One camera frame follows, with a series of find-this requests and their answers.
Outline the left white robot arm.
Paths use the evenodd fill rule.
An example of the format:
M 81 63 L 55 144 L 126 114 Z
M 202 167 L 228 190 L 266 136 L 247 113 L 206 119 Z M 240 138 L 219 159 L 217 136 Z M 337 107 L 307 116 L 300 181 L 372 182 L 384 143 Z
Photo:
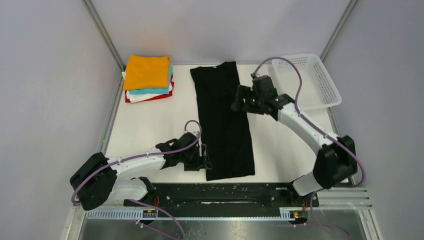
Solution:
M 183 164 L 185 171 L 212 168 L 207 145 L 200 143 L 198 132 L 186 132 L 135 155 L 106 157 L 97 152 L 70 178 L 71 201 L 85 211 L 125 200 L 139 201 L 155 189 L 144 172 L 178 164 Z

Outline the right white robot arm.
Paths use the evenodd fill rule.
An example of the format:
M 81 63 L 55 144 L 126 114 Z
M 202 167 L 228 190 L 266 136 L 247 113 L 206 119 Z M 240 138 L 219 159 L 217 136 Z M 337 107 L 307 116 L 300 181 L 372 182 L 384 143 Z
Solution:
M 270 76 L 254 78 L 252 83 L 251 87 L 236 87 L 231 109 L 271 116 L 296 133 L 316 156 L 312 170 L 288 184 L 291 202 L 303 201 L 305 196 L 321 189 L 330 189 L 357 173 L 355 143 L 351 137 L 339 137 L 313 122 L 292 97 L 278 94 Z

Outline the black t-shirt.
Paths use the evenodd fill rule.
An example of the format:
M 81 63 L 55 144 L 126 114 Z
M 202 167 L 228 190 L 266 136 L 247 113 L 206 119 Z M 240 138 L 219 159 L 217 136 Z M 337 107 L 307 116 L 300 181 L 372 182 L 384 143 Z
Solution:
M 246 112 L 234 111 L 240 79 L 236 62 L 190 70 L 196 92 L 201 141 L 207 146 L 211 169 L 206 180 L 255 175 L 252 137 Z

